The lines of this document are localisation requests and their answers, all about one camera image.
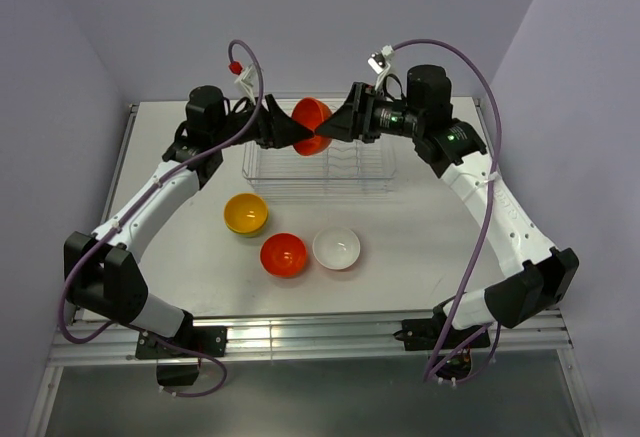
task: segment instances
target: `yellow bowl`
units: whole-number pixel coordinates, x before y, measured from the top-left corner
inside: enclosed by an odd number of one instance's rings
[[[229,230],[245,237],[253,237],[267,223],[269,207],[256,194],[238,194],[224,207],[224,223]]]

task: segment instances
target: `black bracket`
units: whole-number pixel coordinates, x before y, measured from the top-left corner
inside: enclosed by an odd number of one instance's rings
[[[578,257],[572,249],[551,249],[551,256],[484,291],[491,315],[508,329],[560,302],[578,270]]]
[[[156,366],[156,381],[162,387],[189,387],[195,384],[199,375],[199,364],[158,364]]]
[[[194,327],[193,337],[189,345],[189,350],[194,350],[211,357],[224,357],[227,348],[227,328],[223,326]],[[138,336],[136,346],[136,359],[138,360],[158,360],[158,359],[178,359],[189,358],[183,352],[162,347],[152,336],[145,336],[142,333]]]
[[[402,330],[393,334],[396,340],[404,343],[404,350],[413,352],[416,350],[433,350],[440,335],[441,319],[407,319],[402,321]],[[480,329],[480,326],[470,327],[464,330],[451,328],[444,341],[443,349],[455,349],[464,340]],[[470,347],[484,349],[491,345],[489,333],[480,334]]]

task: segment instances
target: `white cable clip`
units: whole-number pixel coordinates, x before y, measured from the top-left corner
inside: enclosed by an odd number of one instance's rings
[[[111,228],[118,234],[122,232],[122,227],[120,226],[120,221],[118,219],[113,219],[111,221]]]
[[[252,80],[256,76],[256,67],[253,64],[249,64],[242,69],[240,75],[236,77],[235,85],[238,87],[240,94],[244,97],[248,97],[253,105],[256,105],[256,97],[253,94]]]
[[[378,77],[376,77],[376,91],[382,88],[384,79],[387,78],[387,75],[393,72],[392,61],[394,54],[395,51],[393,50],[393,47],[385,45],[380,52],[371,54],[371,57],[369,57],[369,60],[367,61],[373,71],[378,74]]]
[[[489,176],[485,180],[483,180],[480,184],[482,187],[484,187],[485,185],[489,185],[489,182],[495,182],[499,178],[500,178],[500,174],[497,171],[491,172]]]

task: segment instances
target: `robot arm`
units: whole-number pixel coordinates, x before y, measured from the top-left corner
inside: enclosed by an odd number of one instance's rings
[[[230,111],[225,100],[217,87],[194,89],[186,106],[187,119],[176,130],[173,143],[162,156],[163,162],[142,189],[91,235],[76,232],[67,239],[65,276],[69,276],[89,249],[117,229],[95,257],[80,269],[67,296],[71,303],[120,324],[170,338],[183,347],[193,347],[192,315],[151,294],[138,263],[173,213],[209,182],[222,164],[222,152],[182,168],[164,182],[159,179],[181,163],[236,134],[255,110],[255,105],[248,100],[244,109]],[[236,144],[253,140],[264,148],[282,148],[313,137],[313,132],[291,120],[280,109],[273,96],[265,96],[265,102],[267,107],[261,105],[255,123]],[[122,216],[154,187],[160,188],[120,228]]]
[[[474,152],[462,164],[450,165],[440,179],[482,223],[487,207],[488,179],[494,179],[494,208],[487,239],[505,281],[466,293],[453,319],[457,330],[500,322],[515,327],[559,302],[578,261],[571,249],[558,252],[555,244],[533,224],[499,175],[489,175],[491,158]],[[451,302],[443,306],[449,315]]]
[[[376,62],[380,69],[389,68],[384,58]],[[493,322],[513,328],[562,300],[578,267],[576,255],[571,249],[559,251],[531,222],[500,176],[490,175],[485,143],[471,125],[452,116],[451,82],[444,69],[411,68],[406,99],[390,101],[380,87],[379,82],[375,87],[354,83],[345,103],[316,128],[316,135],[365,143],[383,133],[412,139],[418,156],[460,197],[478,224],[487,208],[489,183],[493,185],[487,237],[505,280],[464,294],[454,329]],[[444,320],[441,316],[449,315],[451,300],[434,309],[435,327]]]

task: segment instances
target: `orange bowl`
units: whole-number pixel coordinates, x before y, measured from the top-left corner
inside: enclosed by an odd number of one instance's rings
[[[269,218],[267,203],[256,194],[238,194],[224,206],[224,223],[243,237],[255,237]]]
[[[272,235],[260,250],[262,266],[276,277],[295,277],[306,261],[307,248],[304,242],[293,234]]]
[[[309,130],[316,130],[321,123],[331,116],[331,109],[325,103],[312,97],[305,97],[293,109],[291,118],[304,125]],[[311,139],[293,144],[293,148],[300,155],[313,155],[329,147],[331,139],[316,135]]]

